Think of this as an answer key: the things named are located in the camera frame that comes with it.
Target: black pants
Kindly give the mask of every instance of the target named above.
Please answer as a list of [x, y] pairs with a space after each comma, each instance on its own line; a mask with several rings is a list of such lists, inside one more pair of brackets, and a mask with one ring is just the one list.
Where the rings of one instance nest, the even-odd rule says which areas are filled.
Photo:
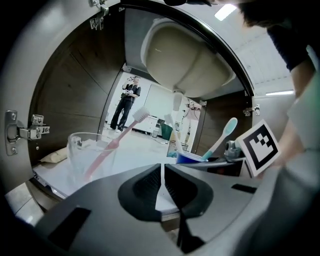
[[121, 120], [119, 122], [118, 129], [120, 131], [122, 131], [124, 129], [124, 126], [125, 126], [125, 123], [127, 121], [127, 118], [128, 118], [129, 111], [130, 111], [131, 107], [132, 107], [131, 100], [127, 100], [127, 99], [121, 99], [120, 100], [118, 106], [116, 107], [116, 110], [114, 112], [114, 115], [113, 115], [113, 118], [112, 118], [112, 121], [111, 121], [111, 124], [110, 124], [110, 127], [112, 129], [116, 129], [117, 128], [119, 115], [120, 115], [122, 109], [124, 111], [123, 111], [123, 115], [121, 117]]

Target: teal toothbrush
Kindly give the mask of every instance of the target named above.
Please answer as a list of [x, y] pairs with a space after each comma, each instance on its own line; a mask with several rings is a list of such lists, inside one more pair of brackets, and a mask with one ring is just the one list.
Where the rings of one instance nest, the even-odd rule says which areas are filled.
[[216, 151], [224, 139], [229, 136], [238, 124], [238, 119], [232, 117], [225, 125], [221, 137], [216, 141], [216, 143], [203, 155], [202, 160], [207, 160]]

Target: green trash bin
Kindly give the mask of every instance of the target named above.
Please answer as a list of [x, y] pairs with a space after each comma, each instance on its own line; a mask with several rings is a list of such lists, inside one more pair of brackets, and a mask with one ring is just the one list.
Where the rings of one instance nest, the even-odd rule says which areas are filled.
[[165, 123], [162, 123], [161, 124], [161, 132], [162, 132], [162, 138], [169, 141], [171, 133], [172, 133], [172, 127], [165, 124]]

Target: pink toothbrush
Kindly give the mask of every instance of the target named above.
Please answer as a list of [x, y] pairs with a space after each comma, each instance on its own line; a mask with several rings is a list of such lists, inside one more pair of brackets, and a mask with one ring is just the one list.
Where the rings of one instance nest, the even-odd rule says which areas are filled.
[[102, 152], [90, 165], [89, 169], [85, 173], [85, 179], [89, 180], [91, 175], [95, 172], [98, 166], [105, 160], [105, 158], [111, 154], [112, 150], [115, 150], [119, 147], [120, 140], [129, 132], [131, 129], [138, 123], [141, 123], [144, 119], [146, 119], [150, 115], [149, 111], [143, 106], [142, 108], [138, 109], [132, 116], [134, 121], [132, 124], [129, 125], [125, 131], [123, 131], [119, 137], [113, 139], [108, 146], [105, 148], [106, 151]]

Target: blue cup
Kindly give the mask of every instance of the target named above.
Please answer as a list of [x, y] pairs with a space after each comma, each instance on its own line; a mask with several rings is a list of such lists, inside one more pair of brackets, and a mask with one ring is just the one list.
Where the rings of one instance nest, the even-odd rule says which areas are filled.
[[177, 152], [176, 163], [177, 164], [191, 164], [191, 163], [202, 163], [208, 160], [202, 160], [201, 156], [192, 154], [189, 152], [179, 153]]

